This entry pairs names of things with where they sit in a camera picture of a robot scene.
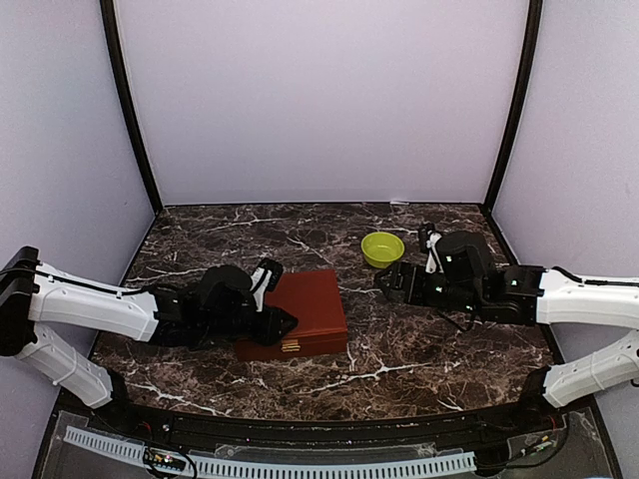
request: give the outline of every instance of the bowl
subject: bowl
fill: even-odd
[[[376,232],[366,235],[361,241],[361,250],[368,264],[384,269],[403,256],[404,246],[395,235]]]

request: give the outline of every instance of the wooden box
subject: wooden box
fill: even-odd
[[[274,346],[260,346],[246,339],[237,341],[238,360],[265,361],[346,351],[346,317],[334,270],[284,274],[276,290],[267,294],[265,303],[284,309],[300,323]]]

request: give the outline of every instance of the brown marble surface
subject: brown marble surface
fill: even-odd
[[[476,323],[466,333],[423,307],[390,304],[372,289],[375,269],[359,249],[374,231],[424,262],[416,229],[486,235],[505,258],[478,208],[468,205],[262,205],[164,210],[127,285],[183,285],[210,266],[252,271],[264,256],[286,271],[336,270],[348,323],[348,353],[289,361],[237,362],[233,348],[190,352],[100,335],[93,359],[125,377],[140,404],[228,417],[362,420],[469,410],[516,400],[526,374],[551,363],[536,328]]]

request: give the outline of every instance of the purple-gray wall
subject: purple-gray wall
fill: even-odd
[[[527,4],[118,1],[163,201],[481,201]]]
[[[522,262],[639,276],[639,3],[544,2],[539,44],[495,216]],[[566,359],[627,331],[553,327]],[[597,399],[625,477],[639,477],[639,400]]]
[[[30,244],[118,283],[153,218],[120,111],[98,1],[0,2],[0,266]],[[57,328],[87,352],[94,332]],[[28,478],[57,395],[0,358],[0,477]]]

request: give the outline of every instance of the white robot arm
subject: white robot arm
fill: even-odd
[[[234,266],[212,267],[182,289],[141,289],[73,276],[38,260],[25,246],[0,270],[0,354],[14,355],[98,409],[126,400],[126,387],[78,352],[46,323],[59,322],[124,334],[166,346],[202,347],[212,336],[244,336],[263,345],[279,341],[298,321],[264,305],[283,272],[264,259],[252,276]]]
[[[516,265],[498,269],[478,233],[441,235],[418,230],[426,266],[398,262],[375,277],[391,301],[466,312],[471,322],[621,326],[619,341],[567,364],[533,371],[522,401],[543,399],[558,408],[587,394],[639,378],[639,278],[576,276],[561,267]]]

